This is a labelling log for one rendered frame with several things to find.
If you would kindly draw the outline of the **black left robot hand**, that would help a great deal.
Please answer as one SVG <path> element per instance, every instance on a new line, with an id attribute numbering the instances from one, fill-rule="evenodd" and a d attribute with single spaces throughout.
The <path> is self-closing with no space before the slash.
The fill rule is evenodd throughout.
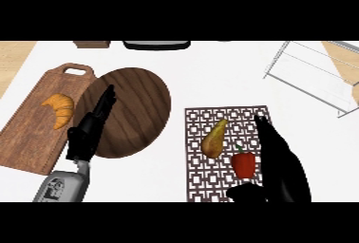
<path id="1" fill-rule="evenodd" d="M 109 117 L 115 98 L 114 85 L 108 85 L 96 103 L 77 126 L 68 130 L 69 149 L 66 159 L 90 161 L 96 153 L 103 125 Z"/>

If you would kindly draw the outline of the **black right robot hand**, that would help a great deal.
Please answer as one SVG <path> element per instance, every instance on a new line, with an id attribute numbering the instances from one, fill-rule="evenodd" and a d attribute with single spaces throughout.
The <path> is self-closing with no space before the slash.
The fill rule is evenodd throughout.
<path id="1" fill-rule="evenodd" d="M 226 196 L 233 202 L 310 203 L 312 192 L 300 159 L 266 117 L 254 116 L 261 145 L 263 185 L 245 183 Z"/>

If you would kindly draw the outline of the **red bell pepper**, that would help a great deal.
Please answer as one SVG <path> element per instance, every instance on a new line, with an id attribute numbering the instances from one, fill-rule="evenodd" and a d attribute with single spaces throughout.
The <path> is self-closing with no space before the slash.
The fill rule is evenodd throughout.
<path id="1" fill-rule="evenodd" d="M 255 173 L 255 156 L 251 152 L 245 152 L 238 145 L 235 147 L 238 153 L 232 156 L 232 167 L 238 178 L 251 178 Z"/>

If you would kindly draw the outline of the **brown patterned placemat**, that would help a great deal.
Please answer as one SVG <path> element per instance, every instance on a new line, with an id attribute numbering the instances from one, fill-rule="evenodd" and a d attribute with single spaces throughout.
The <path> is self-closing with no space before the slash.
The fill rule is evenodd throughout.
<path id="1" fill-rule="evenodd" d="M 185 151 L 186 151 L 186 201 L 232 202 L 226 197 L 229 188 L 244 183 L 263 185 L 261 144 L 254 116 L 269 117 L 264 105 L 198 107 L 185 109 Z M 223 151 L 210 159 L 201 149 L 213 126 L 226 120 Z M 255 172 L 251 178 L 239 179 L 235 175 L 230 159 L 242 151 L 255 156 Z"/>

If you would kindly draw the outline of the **golden croissant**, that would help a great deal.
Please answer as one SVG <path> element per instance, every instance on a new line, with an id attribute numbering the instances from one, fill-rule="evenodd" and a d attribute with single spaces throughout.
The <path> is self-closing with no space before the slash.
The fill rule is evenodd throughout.
<path id="1" fill-rule="evenodd" d="M 74 101 L 69 96 L 56 93 L 41 102 L 41 106 L 47 105 L 55 111 L 56 120 L 53 129 L 57 130 L 69 123 L 74 113 Z"/>

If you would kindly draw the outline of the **round dark wooden board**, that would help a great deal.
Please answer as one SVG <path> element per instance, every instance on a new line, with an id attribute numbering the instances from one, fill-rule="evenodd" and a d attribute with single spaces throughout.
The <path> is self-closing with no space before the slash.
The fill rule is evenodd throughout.
<path id="1" fill-rule="evenodd" d="M 118 159 L 142 151 L 159 136 L 171 112 L 171 96 L 161 78 L 140 67 L 103 74 L 88 85 L 74 109 L 72 125 L 94 110 L 99 97 L 114 85 L 115 104 L 106 119 L 96 155 Z"/>

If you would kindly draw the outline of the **rectangular brown cutting board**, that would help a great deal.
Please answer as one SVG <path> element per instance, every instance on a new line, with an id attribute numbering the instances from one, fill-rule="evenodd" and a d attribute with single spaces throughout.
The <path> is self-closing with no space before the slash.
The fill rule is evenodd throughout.
<path id="1" fill-rule="evenodd" d="M 41 103 L 56 93 L 69 96 L 77 103 L 94 79 L 94 71 L 87 65 L 66 63 L 44 72 L 0 131 L 1 166 L 40 175 L 50 174 L 72 122 L 53 129 L 56 115 L 52 107 Z"/>

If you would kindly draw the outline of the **yellow-brown pear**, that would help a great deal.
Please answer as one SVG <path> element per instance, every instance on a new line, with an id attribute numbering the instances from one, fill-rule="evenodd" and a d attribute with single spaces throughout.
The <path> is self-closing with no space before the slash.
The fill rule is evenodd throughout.
<path id="1" fill-rule="evenodd" d="M 223 151 L 226 125 L 227 125 L 227 121 L 221 120 L 213 126 L 201 143 L 202 153 L 210 159 L 216 159 L 220 156 Z"/>

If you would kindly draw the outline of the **small brown wooden box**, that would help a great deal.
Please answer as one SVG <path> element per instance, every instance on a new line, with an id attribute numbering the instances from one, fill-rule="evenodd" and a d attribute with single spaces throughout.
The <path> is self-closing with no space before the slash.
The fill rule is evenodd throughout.
<path id="1" fill-rule="evenodd" d="M 72 41 L 77 48 L 109 48 L 111 41 Z"/>

